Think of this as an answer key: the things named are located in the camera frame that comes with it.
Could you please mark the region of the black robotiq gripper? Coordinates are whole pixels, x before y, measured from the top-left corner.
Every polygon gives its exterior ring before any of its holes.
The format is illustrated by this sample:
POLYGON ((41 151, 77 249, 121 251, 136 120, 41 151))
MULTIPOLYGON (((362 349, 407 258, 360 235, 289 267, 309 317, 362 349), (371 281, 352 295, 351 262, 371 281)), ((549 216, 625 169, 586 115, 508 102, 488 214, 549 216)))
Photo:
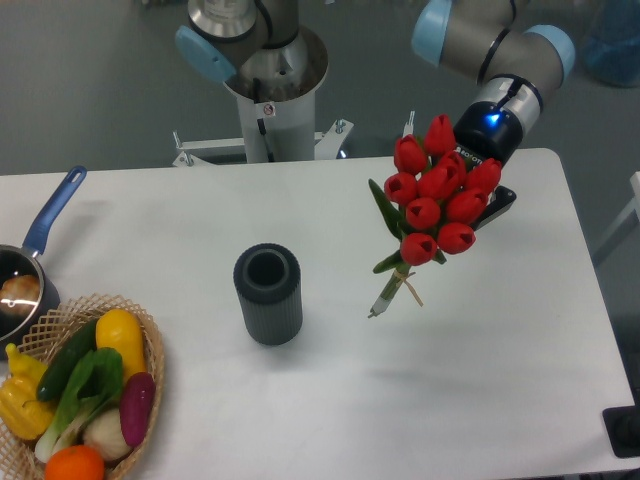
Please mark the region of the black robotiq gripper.
MULTIPOLYGON (((476 157, 493 158, 502 165, 511 158, 524 138, 524 128, 518 118, 495 102, 479 101, 471 104, 453 127, 458 144, 476 157)), ((510 188, 498 185, 491 194, 484 212, 471 225, 481 229, 506 213, 517 195, 510 188)))

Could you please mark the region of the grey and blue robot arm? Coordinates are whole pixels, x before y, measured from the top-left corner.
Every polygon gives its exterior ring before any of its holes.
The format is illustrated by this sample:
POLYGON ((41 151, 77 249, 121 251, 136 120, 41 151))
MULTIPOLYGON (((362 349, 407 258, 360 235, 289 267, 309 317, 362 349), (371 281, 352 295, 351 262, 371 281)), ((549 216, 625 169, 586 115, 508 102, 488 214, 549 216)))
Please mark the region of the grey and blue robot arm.
MULTIPOLYGON (((506 162, 575 61, 571 39, 551 25, 512 30, 521 1, 431 1, 411 46, 423 60, 472 78, 480 92, 454 127, 472 165, 506 162)), ((299 22, 294 1, 192 1, 175 44, 184 60, 236 98, 250 163, 336 159, 351 131, 315 128, 315 94, 328 71, 322 40, 299 22)))

